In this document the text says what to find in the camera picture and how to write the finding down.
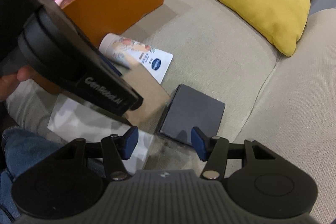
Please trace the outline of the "person's left hand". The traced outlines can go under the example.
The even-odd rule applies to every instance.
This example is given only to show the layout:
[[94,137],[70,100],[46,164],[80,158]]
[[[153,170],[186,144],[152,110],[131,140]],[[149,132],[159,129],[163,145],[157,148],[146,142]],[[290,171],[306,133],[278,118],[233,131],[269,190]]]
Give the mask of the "person's left hand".
[[6,100],[20,83],[33,78],[36,73],[31,66],[27,65],[13,74],[2,76],[0,80],[0,101]]

